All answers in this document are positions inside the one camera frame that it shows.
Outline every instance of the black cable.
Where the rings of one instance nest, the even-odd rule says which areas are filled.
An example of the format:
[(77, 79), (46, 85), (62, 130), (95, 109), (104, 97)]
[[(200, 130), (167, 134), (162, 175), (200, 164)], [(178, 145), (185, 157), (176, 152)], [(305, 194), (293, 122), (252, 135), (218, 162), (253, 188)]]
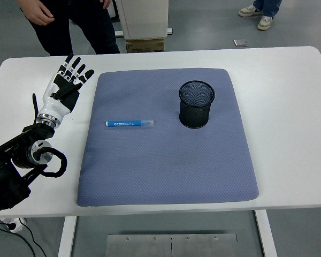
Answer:
[(3, 230), (3, 229), (0, 229), (0, 231), (3, 231), (3, 232), (8, 233), (8, 234), (16, 235), (17, 237), (20, 237), (22, 240), (25, 241), (25, 243), (26, 243), (26, 244), (28, 245), (28, 247), (31, 249), (32, 254), (33, 254), (33, 257), (36, 257), (36, 254), (35, 254), (32, 246), (29, 244), (29, 242), (28, 242), (23, 236), (21, 236), (21, 235), (19, 235), (19, 234), (16, 234), (16, 233), (12, 233), (11, 231)]
[(32, 94), (32, 102), (33, 102), (33, 108), (34, 108), (34, 121), (33, 124), (37, 123), (37, 116), (38, 116), (38, 104), (37, 104), (37, 97), (36, 94)]
[(53, 155), (56, 155), (59, 159), (60, 159), (60, 168), (57, 172), (45, 172), (45, 171), (41, 171), (41, 175), (45, 176), (45, 177), (51, 177), (51, 178), (59, 178), (60, 176), (62, 176), (66, 170), (66, 166), (67, 166), (67, 160), (66, 157), (63, 153), (61, 153), (59, 150), (56, 150), (52, 147), (43, 147), (38, 149), (34, 154), (33, 157), (39, 161), (41, 158), (41, 155), (43, 153), (52, 153)]
[(31, 237), (32, 237), (32, 241), (40, 248), (40, 250), (42, 250), (44, 256), (47, 257), (47, 255), (45, 254), (43, 248), (42, 248), (39, 244), (37, 244), (37, 242), (34, 240), (34, 236), (33, 236), (33, 233), (32, 233), (32, 231), (31, 231), (31, 229), (30, 229), (27, 225), (23, 224), (23, 222), (21, 222), (21, 219), (20, 219), (20, 218), (19, 218), (19, 222), (21, 223), (21, 225), (23, 225), (24, 227), (26, 227), (26, 228), (28, 229), (28, 231), (30, 231)]

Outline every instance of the white shoe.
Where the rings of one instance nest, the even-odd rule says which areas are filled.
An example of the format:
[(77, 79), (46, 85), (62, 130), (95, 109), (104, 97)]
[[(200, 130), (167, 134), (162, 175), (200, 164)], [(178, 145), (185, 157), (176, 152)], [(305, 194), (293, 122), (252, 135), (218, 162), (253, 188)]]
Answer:
[(260, 29), (261, 31), (265, 31), (268, 28), (270, 28), (272, 21), (273, 21), (273, 17), (263, 16), (257, 28)]
[(246, 8), (239, 10), (238, 14), (242, 17), (263, 15), (263, 10), (257, 9), (253, 5), (250, 5)]

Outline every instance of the pen holder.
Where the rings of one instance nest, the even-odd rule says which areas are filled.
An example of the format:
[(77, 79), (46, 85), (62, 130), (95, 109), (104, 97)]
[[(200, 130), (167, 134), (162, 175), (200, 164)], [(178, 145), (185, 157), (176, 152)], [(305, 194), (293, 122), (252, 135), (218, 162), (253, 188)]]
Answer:
[(214, 89), (203, 81), (193, 80), (181, 86), (179, 96), (182, 124), (191, 129), (203, 127), (208, 122), (210, 105), (215, 98)]

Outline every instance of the black pants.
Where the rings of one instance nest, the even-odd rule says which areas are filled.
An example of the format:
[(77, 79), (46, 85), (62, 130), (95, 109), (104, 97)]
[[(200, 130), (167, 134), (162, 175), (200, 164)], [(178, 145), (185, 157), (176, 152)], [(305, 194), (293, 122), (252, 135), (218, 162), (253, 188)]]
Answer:
[(55, 21), (39, 26), (30, 22), (43, 48), (50, 56), (73, 52), (69, 19), (83, 31), (96, 54), (118, 54), (115, 31), (108, 11), (98, 0), (41, 0)]

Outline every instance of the hand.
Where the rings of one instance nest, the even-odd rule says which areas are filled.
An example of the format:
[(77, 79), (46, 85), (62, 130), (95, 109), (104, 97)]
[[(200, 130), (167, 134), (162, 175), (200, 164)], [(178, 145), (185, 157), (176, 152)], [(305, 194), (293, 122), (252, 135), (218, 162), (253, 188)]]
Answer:
[(103, 3), (103, 9), (107, 9), (108, 6), (111, 4), (112, 0), (100, 0), (100, 3)]
[(34, 24), (46, 26), (53, 22), (54, 16), (39, 0), (16, 0), (26, 18)]

